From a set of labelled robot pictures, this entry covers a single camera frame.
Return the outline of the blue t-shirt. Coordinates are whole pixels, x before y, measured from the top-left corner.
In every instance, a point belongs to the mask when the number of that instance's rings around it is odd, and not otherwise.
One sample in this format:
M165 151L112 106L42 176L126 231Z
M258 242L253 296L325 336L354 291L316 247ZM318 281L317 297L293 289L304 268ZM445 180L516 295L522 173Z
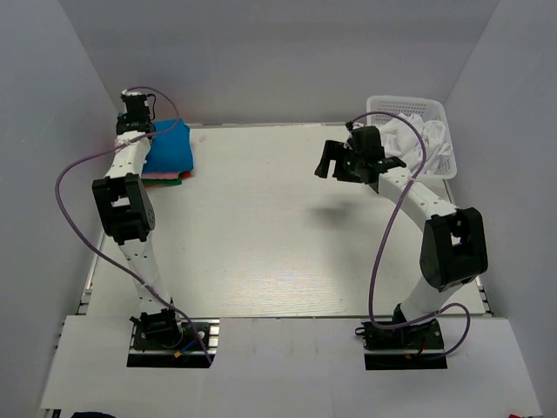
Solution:
M183 119L169 132L157 135L147 154L143 178L180 174L194 169L191 149L191 130Z

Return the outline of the white t-shirt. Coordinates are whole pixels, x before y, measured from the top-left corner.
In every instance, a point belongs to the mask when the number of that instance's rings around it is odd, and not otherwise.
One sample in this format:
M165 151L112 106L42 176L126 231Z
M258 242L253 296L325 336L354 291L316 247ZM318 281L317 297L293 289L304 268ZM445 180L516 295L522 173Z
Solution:
M420 174L434 174L444 159L453 155L453 146L448 142L448 129L439 120L424 121L418 114L399 116L408 121L420 134L426 148L426 161ZM423 161L422 149L414 131L397 118L379 126L381 143L387 157L398 157L412 171Z

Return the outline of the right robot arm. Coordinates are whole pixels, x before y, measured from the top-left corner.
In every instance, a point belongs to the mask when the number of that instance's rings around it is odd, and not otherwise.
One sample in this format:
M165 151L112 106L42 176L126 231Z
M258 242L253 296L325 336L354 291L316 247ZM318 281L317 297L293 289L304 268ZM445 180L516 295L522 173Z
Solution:
M346 142L327 140L315 170L325 179L370 186L395 204L422 232L419 254L421 276L410 294L393 312L393 338L413 347L425 335L423 323L444 312L444 305L464 285L488 267L483 218L469 207L458 208L419 182L406 164L387 157L379 130L354 129Z

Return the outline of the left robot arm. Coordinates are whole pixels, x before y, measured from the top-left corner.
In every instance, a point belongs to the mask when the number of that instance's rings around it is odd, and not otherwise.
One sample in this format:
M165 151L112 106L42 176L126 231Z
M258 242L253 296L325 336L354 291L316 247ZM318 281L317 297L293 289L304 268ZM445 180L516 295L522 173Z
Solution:
M117 116L117 139L109 171L92 183L104 232L113 238L133 273L140 300L133 321L147 338L175 347L184 337L173 300L160 278L151 233L156 225L153 206L142 181L156 131L149 106L150 93L125 90L124 112Z

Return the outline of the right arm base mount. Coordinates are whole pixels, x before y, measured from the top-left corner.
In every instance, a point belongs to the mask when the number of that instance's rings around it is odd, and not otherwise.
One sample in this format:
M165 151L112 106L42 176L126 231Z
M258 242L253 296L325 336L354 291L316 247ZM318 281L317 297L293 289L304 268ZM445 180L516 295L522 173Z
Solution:
M355 328L362 339L366 371L447 369L445 345L438 321L381 330L371 322Z

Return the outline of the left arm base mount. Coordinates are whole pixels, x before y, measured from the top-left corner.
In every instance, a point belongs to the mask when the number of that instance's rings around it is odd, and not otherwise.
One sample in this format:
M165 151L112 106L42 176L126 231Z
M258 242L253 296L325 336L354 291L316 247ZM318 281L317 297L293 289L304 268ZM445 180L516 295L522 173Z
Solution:
M213 360L218 350L220 321L202 319L194 320L193 324ZM128 368L165 369L209 368L211 364L205 357L205 352L190 325L183 322L182 328L182 340L174 347L165 347L154 340L148 340L143 329L139 325L134 325L126 366Z

